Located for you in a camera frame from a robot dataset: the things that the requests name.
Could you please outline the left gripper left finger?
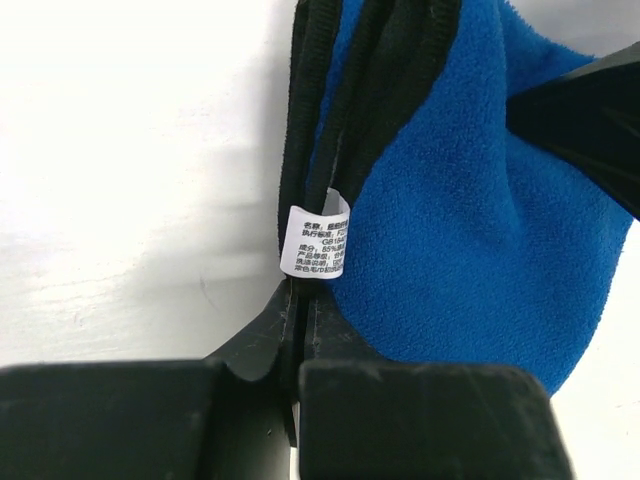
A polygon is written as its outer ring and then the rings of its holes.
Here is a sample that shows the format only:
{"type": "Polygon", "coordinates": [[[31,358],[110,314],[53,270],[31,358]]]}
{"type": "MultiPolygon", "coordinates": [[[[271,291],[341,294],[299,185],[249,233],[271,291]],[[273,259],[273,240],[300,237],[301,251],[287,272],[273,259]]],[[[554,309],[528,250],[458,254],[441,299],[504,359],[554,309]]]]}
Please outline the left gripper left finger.
{"type": "Polygon", "coordinates": [[[281,384],[292,312],[264,310],[199,360],[6,367],[5,479],[286,479],[295,435],[281,384]]]}

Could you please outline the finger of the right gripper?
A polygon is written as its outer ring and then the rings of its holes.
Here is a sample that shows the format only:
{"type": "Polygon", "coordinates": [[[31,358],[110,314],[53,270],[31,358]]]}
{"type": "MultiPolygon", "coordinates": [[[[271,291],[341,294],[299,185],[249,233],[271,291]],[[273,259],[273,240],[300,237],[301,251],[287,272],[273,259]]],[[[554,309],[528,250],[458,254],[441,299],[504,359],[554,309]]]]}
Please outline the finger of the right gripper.
{"type": "Polygon", "coordinates": [[[506,124],[639,217],[638,43],[512,96],[506,124]]]}

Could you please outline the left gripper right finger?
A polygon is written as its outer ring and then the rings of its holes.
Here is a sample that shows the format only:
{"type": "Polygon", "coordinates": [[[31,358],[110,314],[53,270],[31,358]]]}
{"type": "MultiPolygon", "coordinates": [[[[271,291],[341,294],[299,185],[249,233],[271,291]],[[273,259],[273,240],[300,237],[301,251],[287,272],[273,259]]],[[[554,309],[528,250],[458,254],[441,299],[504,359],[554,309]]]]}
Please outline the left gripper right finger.
{"type": "Polygon", "coordinates": [[[549,397],[504,365],[392,362],[342,317],[309,304],[299,370],[304,479],[566,479],[549,397]]]}

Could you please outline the blue towel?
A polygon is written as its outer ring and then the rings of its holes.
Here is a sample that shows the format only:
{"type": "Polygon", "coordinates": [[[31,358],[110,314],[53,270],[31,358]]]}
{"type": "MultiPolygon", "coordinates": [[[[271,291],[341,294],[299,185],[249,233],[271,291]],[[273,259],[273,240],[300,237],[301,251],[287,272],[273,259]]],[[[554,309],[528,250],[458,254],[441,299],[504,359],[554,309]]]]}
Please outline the blue towel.
{"type": "Polygon", "coordinates": [[[550,392],[603,313],[636,220],[513,134],[507,101],[598,59],[507,1],[301,1],[281,270],[401,362],[523,368],[550,392]]]}

